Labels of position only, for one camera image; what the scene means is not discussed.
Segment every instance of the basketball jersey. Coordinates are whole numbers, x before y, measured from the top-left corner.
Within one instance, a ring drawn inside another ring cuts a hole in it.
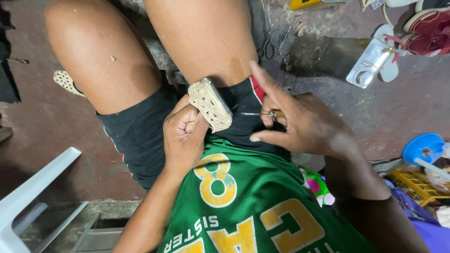
[[[207,136],[185,177],[158,253],[376,252],[345,219],[321,208],[283,157]]]

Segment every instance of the fingernail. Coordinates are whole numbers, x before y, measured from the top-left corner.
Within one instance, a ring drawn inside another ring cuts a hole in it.
[[[261,139],[259,139],[258,137],[250,137],[250,141],[257,142],[257,141],[261,141]]]

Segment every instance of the yellow object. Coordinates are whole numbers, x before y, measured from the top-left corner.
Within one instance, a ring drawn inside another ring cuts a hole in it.
[[[332,5],[344,4],[351,0],[291,0],[291,10],[318,10]]]
[[[421,207],[436,199],[450,199],[449,194],[434,188],[428,181],[427,175],[419,171],[392,170],[387,177],[396,187],[419,202]],[[450,183],[444,185],[450,189]]]

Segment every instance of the flip-flop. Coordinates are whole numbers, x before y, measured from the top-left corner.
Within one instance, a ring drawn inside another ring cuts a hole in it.
[[[75,87],[73,79],[69,76],[69,74],[67,74],[67,71],[65,71],[65,70],[55,71],[53,80],[55,80],[56,83],[58,83],[62,88],[68,90],[69,92],[72,92],[75,95],[86,97],[83,94],[83,92],[81,92],[81,90],[78,90]]]

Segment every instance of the white plastic chair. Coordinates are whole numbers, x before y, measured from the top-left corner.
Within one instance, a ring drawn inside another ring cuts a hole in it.
[[[33,175],[25,183],[0,201],[0,252],[1,253],[30,253],[30,250],[20,240],[13,230],[15,217],[33,201],[59,174],[61,174],[81,152],[74,147],[68,148],[47,166]],[[63,224],[38,246],[33,253],[42,252],[50,242],[64,229],[64,227],[86,206],[84,202]],[[19,222],[16,232],[19,234],[33,222],[33,220],[46,208],[36,205],[28,214],[28,218]]]

